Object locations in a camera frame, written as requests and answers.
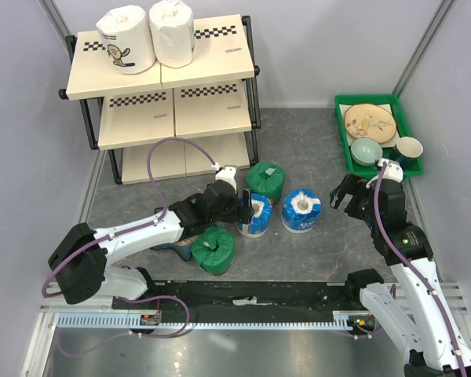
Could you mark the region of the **blue roll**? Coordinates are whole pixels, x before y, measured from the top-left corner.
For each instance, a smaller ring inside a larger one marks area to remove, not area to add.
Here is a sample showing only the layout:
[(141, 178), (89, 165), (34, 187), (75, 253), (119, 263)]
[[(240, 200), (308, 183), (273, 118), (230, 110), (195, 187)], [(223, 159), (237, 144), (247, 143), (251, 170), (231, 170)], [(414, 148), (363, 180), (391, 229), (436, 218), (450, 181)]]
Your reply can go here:
[(321, 210), (321, 201), (314, 192), (296, 189), (283, 201), (282, 223), (292, 233), (305, 233), (315, 226)]
[(251, 194), (250, 199), (254, 211), (250, 223), (247, 225), (237, 223), (236, 228), (245, 237), (258, 238), (268, 230), (272, 217), (272, 203), (268, 197), (255, 192)]

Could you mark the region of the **plain white roll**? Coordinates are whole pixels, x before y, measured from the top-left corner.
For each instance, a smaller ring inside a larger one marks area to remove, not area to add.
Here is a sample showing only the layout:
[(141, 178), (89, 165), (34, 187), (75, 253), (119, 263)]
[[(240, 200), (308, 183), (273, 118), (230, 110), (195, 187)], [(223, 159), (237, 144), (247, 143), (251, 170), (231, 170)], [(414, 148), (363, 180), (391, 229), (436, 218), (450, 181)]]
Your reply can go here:
[(183, 1), (160, 1), (148, 10), (157, 60), (169, 68), (182, 68), (193, 60), (194, 15)]

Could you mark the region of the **white cartoon-print roll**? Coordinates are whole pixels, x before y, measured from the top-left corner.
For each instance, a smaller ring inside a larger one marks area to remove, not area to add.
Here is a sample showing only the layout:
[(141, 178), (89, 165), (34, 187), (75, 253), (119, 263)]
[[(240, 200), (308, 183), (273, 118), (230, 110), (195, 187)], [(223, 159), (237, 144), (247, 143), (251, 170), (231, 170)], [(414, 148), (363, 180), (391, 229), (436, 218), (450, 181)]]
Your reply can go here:
[(135, 75), (155, 63), (148, 14), (137, 5), (108, 11), (96, 27), (113, 67), (121, 74)]

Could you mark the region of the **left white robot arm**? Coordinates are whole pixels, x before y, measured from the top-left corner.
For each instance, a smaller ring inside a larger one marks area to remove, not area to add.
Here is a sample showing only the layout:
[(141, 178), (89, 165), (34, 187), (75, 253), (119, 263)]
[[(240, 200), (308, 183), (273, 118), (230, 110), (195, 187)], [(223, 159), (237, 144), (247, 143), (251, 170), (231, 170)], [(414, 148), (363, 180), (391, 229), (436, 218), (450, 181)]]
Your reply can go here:
[(148, 248), (199, 236), (219, 221), (247, 224), (253, 213), (248, 188), (238, 195), (232, 185), (217, 180), (204, 192), (148, 218), (109, 229), (91, 229), (80, 223), (51, 254), (48, 280), (57, 282), (58, 294), (69, 305), (106, 293), (147, 309), (157, 297), (151, 278), (141, 269), (112, 271), (117, 261)]

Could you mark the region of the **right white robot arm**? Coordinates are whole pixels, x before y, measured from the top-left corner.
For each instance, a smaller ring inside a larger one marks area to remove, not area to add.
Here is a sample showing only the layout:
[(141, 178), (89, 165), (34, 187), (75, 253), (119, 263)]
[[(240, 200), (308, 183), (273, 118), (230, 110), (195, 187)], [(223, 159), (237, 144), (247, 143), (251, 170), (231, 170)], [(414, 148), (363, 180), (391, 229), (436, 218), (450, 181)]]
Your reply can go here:
[(374, 247), (400, 284), (410, 312), (404, 312), (374, 269), (347, 276), (345, 303), (374, 315), (400, 352), (406, 376), (471, 376), (471, 348), (444, 297), (429, 241), (407, 220), (401, 181), (368, 181), (347, 174), (330, 192), (330, 206), (337, 208), (345, 195), (351, 196), (345, 213), (371, 231)]

